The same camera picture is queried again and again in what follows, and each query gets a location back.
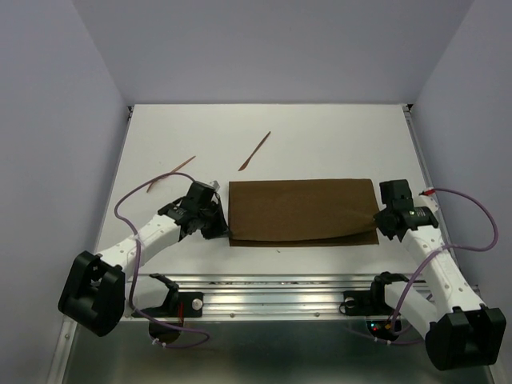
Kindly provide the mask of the brown cloth napkin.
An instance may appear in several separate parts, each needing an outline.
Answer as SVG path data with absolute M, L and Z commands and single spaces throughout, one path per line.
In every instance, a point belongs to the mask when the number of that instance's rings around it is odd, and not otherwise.
M 230 182 L 230 246 L 377 245 L 377 212 L 369 179 Z

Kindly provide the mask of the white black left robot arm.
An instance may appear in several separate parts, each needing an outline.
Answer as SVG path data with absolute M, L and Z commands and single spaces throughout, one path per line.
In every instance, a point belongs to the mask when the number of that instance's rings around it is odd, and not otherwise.
M 163 274 L 139 277 L 153 257 L 199 232 L 205 240 L 230 234 L 217 182 L 192 182 L 186 195 L 159 209 L 141 229 L 114 246 L 73 261 L 58 309 L 99 337 L 122 318 L 182 319 L 200 297 L 181 295 L 179 286 Z

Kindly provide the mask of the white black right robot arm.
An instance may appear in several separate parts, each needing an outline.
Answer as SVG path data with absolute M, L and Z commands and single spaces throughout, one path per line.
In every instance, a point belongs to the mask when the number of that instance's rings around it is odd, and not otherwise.
M 422 336 L 438 370 L 491 366 L 498 360 L 506 318 L 473 291 L 442 238 L 430 188 L 414 197 L 407 180 L 381 182 L 384 209 L 375 216 L 379 231 L 397 239 L 418 267 L 410 277 L 382 273 L 372 282 L 368 303 L 377 312 L 391 309 Z

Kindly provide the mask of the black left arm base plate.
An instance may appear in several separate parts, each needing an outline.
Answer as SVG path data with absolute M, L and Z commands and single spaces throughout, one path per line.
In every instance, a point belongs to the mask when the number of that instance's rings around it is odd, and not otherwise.
M 153 318 L 201 318 L 203 292 L 168 292 L 162 303 L 140 306 L 139 309 Z

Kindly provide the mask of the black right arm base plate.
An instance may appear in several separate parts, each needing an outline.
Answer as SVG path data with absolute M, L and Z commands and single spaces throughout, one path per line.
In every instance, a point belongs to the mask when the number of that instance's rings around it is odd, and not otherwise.
M 368 290 L 347 290 L 338 311 L 346 316 L 373 316 L 378 314 Z

